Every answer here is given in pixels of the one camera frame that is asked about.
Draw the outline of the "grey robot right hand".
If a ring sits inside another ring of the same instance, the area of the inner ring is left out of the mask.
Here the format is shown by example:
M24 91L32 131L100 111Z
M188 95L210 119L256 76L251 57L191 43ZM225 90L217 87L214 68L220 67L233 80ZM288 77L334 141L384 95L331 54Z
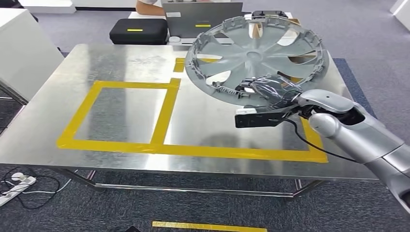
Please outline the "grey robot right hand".
M280 109L293 105L293 99L302 93L302 88L281 75L246 78L235 88L245 92L252 89L265 99L270 109Z

